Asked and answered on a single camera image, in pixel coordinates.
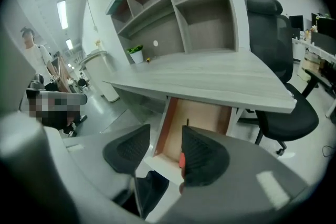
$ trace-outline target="chair armrest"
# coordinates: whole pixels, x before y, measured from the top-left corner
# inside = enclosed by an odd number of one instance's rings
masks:
[[[310,81],[308,82],[308,85],[306,86],[306,88],[304,89],[304,91],[302,92],[302,95],[306,98],[311,91],[314,89],[315,85],[319,82],[321,83],[325,88],[330,89],[331,88],[331,84],[329,83],[329,81],[325,78],[323,78],[322,76],[320,76],[319,74],[305,69],[304,70],[309,76],[310,76]]]

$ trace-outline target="chair backrest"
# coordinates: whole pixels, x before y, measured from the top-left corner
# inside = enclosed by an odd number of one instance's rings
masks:
[[[292,28],[277,0],[246,0],[251,51],[283,82],[293,73]]]

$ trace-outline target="red object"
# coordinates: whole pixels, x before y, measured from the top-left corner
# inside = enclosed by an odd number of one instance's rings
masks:
[[[178,162],[178,166],[180,168],[184,168],[184,166],[185,166],[185,158],[184,158],[184,153],[183,152],[180,153],[180,161]]]

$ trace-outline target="white pot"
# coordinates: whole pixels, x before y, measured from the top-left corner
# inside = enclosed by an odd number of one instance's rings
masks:
[[[135,63],[143,62],[142,50],[139,50],[139,51],[137,51],[133,54],[130,54],[130,56],[132,57],[132,59]]]

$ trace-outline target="small plant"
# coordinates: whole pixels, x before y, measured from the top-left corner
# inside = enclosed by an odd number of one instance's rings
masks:
[[[127,53],[128,53],[128,54],[133,54],[133,53],[135,53],[135,52],[137,52],[137,51],[142,50],[142,48],[143,48],[143,45],[137,45],[137,46],[135,46],[135,47],[133,47],[133,48],[128,48],[128,49],[127,49]]]

